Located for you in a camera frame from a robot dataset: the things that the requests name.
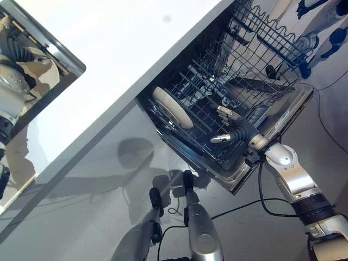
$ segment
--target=gray floor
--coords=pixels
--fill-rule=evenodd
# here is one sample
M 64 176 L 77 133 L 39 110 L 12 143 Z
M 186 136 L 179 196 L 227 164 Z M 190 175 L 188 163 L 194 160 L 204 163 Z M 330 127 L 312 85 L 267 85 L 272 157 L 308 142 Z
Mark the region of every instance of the gray floor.
M 341 54 L 348 53 L 347 46 L 344 47 Z M 342 57 L 328 60 L 314 71 L 311 83 L 325 87 L 346 70 L 347 63 L 348 59 Z M 322 92 L 321 108 L 328 129 L 348 148 L 347 93 L 343 78 L 333 89 Z M 283 143 L 297 151 L 300 163 L 327 198 L 348 214 L 348 156 L 320 125 L 316 99 L 289 128 Z M 182 216 L 167 210 L 177 207 L 179 197 L 179 212 L 183 213 L 185 199 L 180 189 L 180 172 L 187 168 L 135 107 L 0 245 L 0 259 L 109 260 L 122 236 L 150 209 L 148 190 L 153 185 L 162 188 L 167 205 L 161 219 L 163 229 L 182 225 Z M 264 170 L 263 178 L 265 196 L 281 197 L 272 175 Z M 207 177 L 201 176 L 199 182 L 197 193 L 211 216 L 258 199 L 256 173 L 236 196 Z M 33 186 L 40 189 L 43 184 Z M 0 217 L 0 227 L 21 207 L 20 201 L 13 204 Z M 269 208 L 291 213 L 283 203 L 270 202 Z M 269 216 L 260 204 L 223 216 L 214 223 L 225 260 L 308 260 L 300 221 Z M 151 247 L 148 260 L 156 260 L 157 247 Z M 187 230 L 169 231 L 163 241 L 161 259 L 189 254 Z

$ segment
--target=plate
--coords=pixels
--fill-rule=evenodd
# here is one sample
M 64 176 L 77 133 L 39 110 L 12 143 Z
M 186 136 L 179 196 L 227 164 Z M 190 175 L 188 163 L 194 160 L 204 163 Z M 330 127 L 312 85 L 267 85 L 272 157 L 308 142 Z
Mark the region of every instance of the plate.
M 165 90 L 156 87 L 152 93 L 152 97 L 173 122 L 184 129 L 193 128 L 194 123 L 185 110 Z

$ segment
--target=wire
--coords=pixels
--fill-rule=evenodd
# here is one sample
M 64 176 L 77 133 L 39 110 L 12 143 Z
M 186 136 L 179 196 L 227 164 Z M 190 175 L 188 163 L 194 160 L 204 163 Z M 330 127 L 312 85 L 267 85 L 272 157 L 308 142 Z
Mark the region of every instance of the wire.
M 32 102 L 32 101 L 38 99 L 38 98 L 37 98 L 34 94 L 32 94 L 31 92 L 28 92 L 28 95 L 32 96 L 32 99 L 25 101 L 25 103 L 29 103 L 29 102 Z
M 345 71 L 345 73 L 343 73 L 339 78 L 337 78 L 337 80 L 335 80 L 332 84 L 330 84 L 329 86 L 326 86 L 326 87 L 324 87 L 324 88 L 321 88 L 321 89 L 317 89 L 317 88 L 315 88 L 317 91 L 323 91 L 323 90 L 326 90 L 326 89 L 328 89 L 328 88 L 330 88 L 332 85 L 334 85 L 336 82 L 338 82 L 339 80 L 341 80 L 342 79 L 342 77 L 343 76 L 345 76 L 346 74 L 348 73 L 348 70 L 347 71 Z
M 178 198 L 178 206 L 176 208 L 169 208 L 167 212 L 171 215 L 178 213 L 180 216 L 182 216 L 182 214 L 179 212 L 179 207 L 180 207 L 180 199 Z
M 343 146 L 335 140 L 335 138 L 331 135 L 331 133 L 325 127 L 325 125 L 322 121 L 322 118 L 321 118 L 321 113 L 320 113 L 320 93 L 319 93 L 319 91 L 317 91 L 316 93 L 318 94 L 318 117 L 319 117 L 320 124 L 322 125 L 326 134 L 332 139 L 332 141 L 348 155 L 348 151 L 345 148 L 343 148 Z
M 272 200 L 278 200 L 278 201 L 282 201 L 282 202 L 288 203 L 288 201 L 286 201 L 286 200 L 284 200 L 284 199 L 282 199 L 282 198 L 276 198 L 276 197 L 275 197 L 275 198 L 265 198 L 265 199 L 264 199 L 264 201 L 272 201 Z M 223 212 L 223 213 L 221 213 L 221 214 L 218 214 L 218 215 L 216 215 L 216 216 L 213 216 L 213 217 L 211 218 L 211 220 L 217 219 L 217 218 L 219 218 L 219 217 L 221 217 L 221 216 L 224 216 L 224 215 L 226 215 L 226 214 L 228 214 L 228 213 L 231 213 L 231 212 L 234 212 L 234 211 L 236 211 L 236 210 L 239 210 L 239 209 L 248 207 L 248 206 L 253 205 L 253 204 L 255 204 L 255 203 L 258 203 L 258 202 L 261 202 L 261 200 L 255 200 L 255 201 L 252 201 L 252 202 L 250 202 L 250 203 L 248 203 L 248 204 L 242 205 L 242 206 L 240 206 L 240 207 L 238 207 L 238 208 L 234 208 L 234 209 L 228 210 L 228 211 L 226 211 L 226 212 Z M 184 227 L 185 227 L 185 226 L 171 226 L 171 227 L 168 227 L 168 228 L 164 231 L 164 233 L 163 233 L 163 235 L 162 235 L 162 240 L 161 240 L 161 242 L 159 243 L 158 250 L 157 250 L 157 261 L 160 261 L 160 260 L 159 260 L 160 248 L 161 248 L 161 245 L 162 245 L 162 242 L 163 242 L 163 239 L 164 239 L 164 235 L 166 234 L 166 232 L 167 232 L 168 230 L 172 229 L 172 228 L 184 228 Z
M 171 227 L 168 227 L 164 232 L 163 232 L 163 235 L 162 235 L 162 240 L 160 241 L 159 245 L 158 245 L 158 250 L 157 250 L 157 261 L 160 261 L 159 260 L 159 253 L 160 253 L 160 249 L 161 249 L 161 245 L 162 245 L 162 242 L 163 242 L 163 239 L 164 239 L 164 235 L 167 233 L 168 230 L 172 229 L 172 228 L 184 228 L 186 226 L 171 226 Z
M 330 84 L 328 87 L 332 86 L 332 85 L 333 85 L 334 83 L 336 83 L 339 79 L 335 80 L 335 81 L 334 81 L 332 84 Z M 331 138 L 331 140 L 332 140 L 338 147 L 340 147 L 346 154 L 348 154 L 348 151 L 347 151 L 345 148 L 343 148 L 343 146 L 342 146 L 340 143 L 338 143 L 338 142 L 335 140 L 335 138 L 331 135 L 331 133 L 327 130 L 327 128 L 325 127 L 324 122 L 323 122 L 323 120 L 322 120 L 322 118 L 321 118 L 321 113 L 320 113 L 320 93 L 319 93 L 319 91 L 324 90 L 324 89 L 327 89 L 328 87 L 325 87 L 325 88 L 322 88 L 322 89 L 317 89 L 316 87 L 314 87 L 313 85 L 311 85 L 311 84 L 309 84 L 309 83 L 300 83 L 300 84 L 307 84 L 307 85 L 311 86 L 311 87 L 315 90 L 315 92 L 318 94 L 318 118 L 319 118 L 320 124 L 321 124 L 322 128 L 324 129 L 324 131 L 326 132 L 326 134 Z
M 261 161 L 260 167 L 259 167 L 259 194 L 260 194 L 260 201 L 262 204 L 263 209 L 270 215 L 272 216 L 281 216 L 281 217 L 285 217 L 285 218 L 297 218 L 297 215 L 288 215 L 288 214 L 278 214 L 278 213 L 273 213 L 271 211 L 269 211 L 266 207 L 265 204 L 265 199 L 263 198 L 263 193 L 262 193 L 262 166 L 263 166 L 263 162 Z
M 283 202 L 288 203 L 288 201 L 286 201 L 286 200 L 284 200 L 284 199 L 282 199 L 282 198 L 273 197 L 273 198 L 265 198 L 265 199 L 264 199 L 264 201 L 271 201 L 271 200 L 278 200 L 278 201 L 283 201 Z M 213 217 L 212 217 L 212 220 L 217 219 L 217 218 L 219 218 L 219 217 L 221 217 L 221 216 L 223 216 L 223 215 L 226 215 L 226 214 L 228 214 L 228 213 L 234 212 L 234 211 L 236 211 L 236 210 L 239 210 L 239 209 L 241 209 L 241 208 L 248 207 L 248 206 L 253 205 L 253 204 L 255 204 L 255 203 L 258 203 L 258 202 L 261 202 L 261 200 L 255 200 L 255 201 L 252 201 L 252 202 L 250 202 L 250 203 L 248 203 L 248 204 L 245 204 L 245 205 L 243 205 L 243 206 L 240 206 L 240 207 L 238 207 L 238 208 L 234 208 L 234 209 L 228 210 L 228 211 L 226 211 L 226 212 L 223 212 L 223 213 L 221 213 L 221 214 L 218 214 L 218 215 L 216 215 L 216 216 L 213 216 Z

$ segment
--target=dishwasher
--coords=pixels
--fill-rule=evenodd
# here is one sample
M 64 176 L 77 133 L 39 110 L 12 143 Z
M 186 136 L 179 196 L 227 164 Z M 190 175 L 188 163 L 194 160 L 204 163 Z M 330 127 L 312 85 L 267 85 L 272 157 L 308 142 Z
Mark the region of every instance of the dishwasher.
M 313 53 L 303 41 L 253 1 L 234 1 L 136 101 L 166 144 L 235 195 L 257 167 L 256 155 L 243 141 L 210 139 L 233 129 L 229 111 L 269 139 L 281 137 L 313 95 L 297 84 Z

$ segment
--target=wire rack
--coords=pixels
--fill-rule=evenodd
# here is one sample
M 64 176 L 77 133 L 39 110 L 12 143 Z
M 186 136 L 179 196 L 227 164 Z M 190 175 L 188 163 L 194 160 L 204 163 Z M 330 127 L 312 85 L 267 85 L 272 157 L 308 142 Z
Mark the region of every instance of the wire rack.
M 180 80 L 161 86 L 186 111 L 194 123 L 183 129 L 156 102 L 151 111 L 169 129 L 220 164 L 228 164 L 241 142 L 211 144 L 214 135 L 229 133 L 214 108 L 227 107 L 248 117 L 261 105 L 272 106 L 294 90 L 298 66 L 311 54 L 295 35 L 276 21 L 269 21 L 252 1 L 237 0 L 230 6 L 231 21 L 214 48 L 197 55 Z

